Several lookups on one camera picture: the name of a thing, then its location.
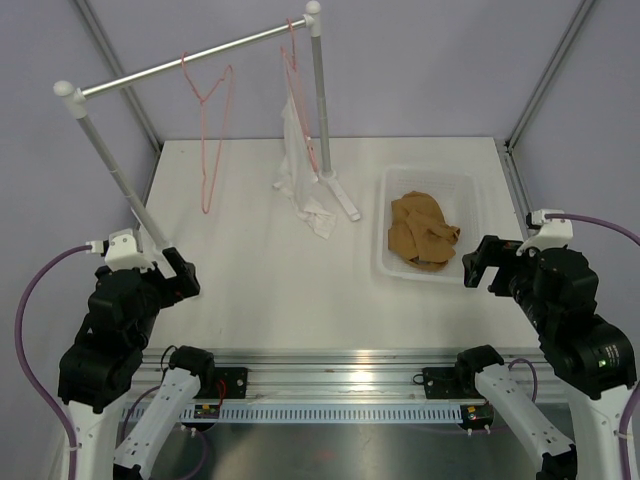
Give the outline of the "brown tank top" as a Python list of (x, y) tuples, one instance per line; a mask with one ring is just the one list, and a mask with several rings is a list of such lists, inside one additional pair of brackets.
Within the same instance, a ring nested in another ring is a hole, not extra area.
[(388, 249), (409, 266), (427, 272), (443, 270), (456, 255), (461, 229), (447, 223), (429, 194), (411, 191), (391, 202)]

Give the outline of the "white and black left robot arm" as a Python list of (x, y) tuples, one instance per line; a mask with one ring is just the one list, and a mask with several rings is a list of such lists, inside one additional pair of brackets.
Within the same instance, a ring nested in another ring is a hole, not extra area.
[(76, 479), (149, 478), (179, 413), (215, 388), (213, 355), (179, 347), (142, 419), (124, 440), (116, 439), (158, 314), (201, 290), (193, 263), (175, 248), (162, 254), (172, 277), (157, 266), (97, 271), (88, 312), (60, 361), (58, 396), (70, 415), (69, 472)]

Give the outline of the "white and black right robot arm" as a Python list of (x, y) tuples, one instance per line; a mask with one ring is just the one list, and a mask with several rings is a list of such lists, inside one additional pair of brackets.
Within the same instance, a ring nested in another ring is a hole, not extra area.
[(497, 410), (539, 479), (638, 478), (630, 430), (639, 395), (634, 350), (596, 312), (596, 273), (566, 246), (535, 248), (533, 254), (521, 247), (485, 236), (462, 258), (464, 285), (477, 287), (485, 270), (496, 268), (488, 290), (513, 299), (537, 332), (544, 358), (564, 385), (574, 436), (556, 430), (490, 345), (458, 354), (456, 389), (480, 394)]

